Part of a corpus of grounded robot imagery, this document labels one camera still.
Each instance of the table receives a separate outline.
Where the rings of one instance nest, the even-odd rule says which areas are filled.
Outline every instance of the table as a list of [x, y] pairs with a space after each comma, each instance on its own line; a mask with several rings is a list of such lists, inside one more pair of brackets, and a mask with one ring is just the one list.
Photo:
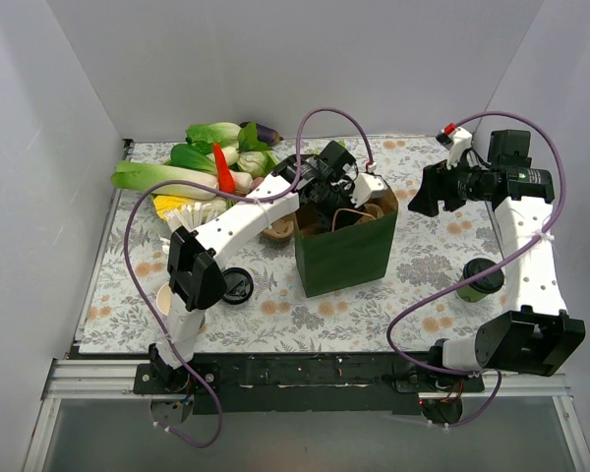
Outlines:
[[[364, 166], [360, 139], [344, 140]], [[327, 140], [305, 140], [303, 153], [320, 151]], [[400, 135], [371, 137], [379, 173], [399, 201], [394, 241], [383, 279], [307, 298], [295, 266], [292, 240], [276, 243], [263, 236], [250, 241], [230, 261], [254, 277], [249, 302], [231, 306], [219, 302], [206, 314], [197, 342], [198, 352], [346, 352], [388, 351], [385, 331], [402, 309], [448, 287], [464, 264], [476, 257], [495, 262], [502, 258], [496, 233], [482, 203], [468, 203], [459, 211], [428, 218], [409, 212], [422, 168], [445, 159], [446, 151], [431, 137]], [[171, 143], [136, 144], [131, 159], [162, 162]], [[293, 141], [274, 148], [278, 158], [294, 152]], [[123, 191], [106, 242], [95, 289], [89, 302], [81, 354], [146, 353], [160, 337], [148, 308], [129, 278], [122, 255], [127, 217], [138, 198]], [[136, 274], [149, 297], [167, 281], [166, 256], [160, 237], [170, 231], [150, 202], [138, 211], [130, 238]], [[504, 289], [468, 304], [452, 293], [407, 317], [394, 331], [406, 350], [423, 351], [442, 337], [473, 333], [500, 314]]]

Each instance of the bok choy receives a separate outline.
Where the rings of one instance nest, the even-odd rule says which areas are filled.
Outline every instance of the bok choy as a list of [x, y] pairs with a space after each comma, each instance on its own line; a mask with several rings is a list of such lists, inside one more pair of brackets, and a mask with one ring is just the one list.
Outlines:
[[[173, 167], [172, 165], [146, 164], [122, 160], [116, 165], [116, 172], [111, 176], [111, 183], [119, 189], [144, 192], [153, 185], [166, 180], [185, 180], [202, 184], [211, 189], [218, 189], [216, 177], [196, 170]], [[160, 195], [188, 197], [195, 200], [211, 200], [212, 192], [186, 185], [166, 185], [155, 191]]]

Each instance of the black bracket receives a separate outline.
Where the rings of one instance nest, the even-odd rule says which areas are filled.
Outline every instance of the black bracket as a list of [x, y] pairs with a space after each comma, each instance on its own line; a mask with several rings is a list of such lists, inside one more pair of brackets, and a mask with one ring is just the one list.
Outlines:
[[477, 361], [486, 369], [549, 377], [585, 335], [584, 322], [570, 318], [565, 311], [555, 317], [523, 306], [522, 311], [503, 313], [479, 328]]

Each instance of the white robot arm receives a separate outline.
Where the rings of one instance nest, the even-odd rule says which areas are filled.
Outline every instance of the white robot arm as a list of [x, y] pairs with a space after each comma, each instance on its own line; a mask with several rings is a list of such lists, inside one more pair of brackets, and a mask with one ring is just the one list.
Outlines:
[[[330, 142], [319, 156], [306, 157], [296, 192], [271, 203], [239, 203], [193, 232], [181, 225], [173, 232], [168, 259], [172, 298], [165, 322], [170, 340], [185, 361], [193, 358], [206, 309], [225, 291], [221, 272], [250, 239], [307, 202], [315, 202], [321, 209], [320, 221], [329, 224], [337, 209], [360, 208], [386, 190], [384, 180], [374, 174], [359, 173], [349, 178], [347, 172], [355, 166], [355, 159], [336, 142]], [[290, 188], [294, 176], [295, 160], [291, 156], [278, 164], [249, 197], [265, 199], [281, 194]], [[337, 228], [354, 222], [353, 213], [344, 214], [345, 219], [336, 219]], [[149, 352], [151, 361], [165, 378], [181, 362], [166, 339], [155, 347]]]
[[[469, 135], [461, 128], [446, 127], [438, 141], [450, 148], [455, 146], [455, 139], [448, 132]], [[503, 313], [472, 336], [438, 341], [442, 365], [449, 369], [500, 369], [550, 376], [585, 336], [583, 321], [568, 316], [560, 295], [553, 237], [541, 233], [553, 210], [553, 181], [548, 171], [530, 168], [529, 142], [528, 132], [493, 132], [489, 169], [470, 166], [466, 150], [471, 146], [463, 145], [460, 158], [451, 156], [453, 165], [443, 161], [424, 169], [422, 187], [409, 204], [410, 210], [435, 216], [439, 201], [448, 211], [462, 207], [467, 200], [490, 202], [505, 258], [532, 237], [542, 237], [505, 267]]]

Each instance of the white cable tie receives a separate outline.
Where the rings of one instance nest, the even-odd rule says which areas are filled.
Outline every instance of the white cable tie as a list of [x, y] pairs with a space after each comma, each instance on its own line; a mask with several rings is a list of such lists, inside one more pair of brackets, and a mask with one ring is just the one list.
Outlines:
[[533, 236], [540, 236], [540, 239], [542, 239], [542, 241], [549, 241], [550, 243], [553, 243], [553, 241], [555, 241], [554, 235], [543, 233], [541, 229], [534, 231]]
[[258, 200], [258, 197], [254, 197], [254, 205], [258, 205], [260, 209], [263, 211], [266, 218], [266, 227], [271, 228], [273, 226], [273, 222], [271, 221], [271, 218], [268, 217], [268, 212], [266, 211], [265, 206], [262, 205], [261, 201]]

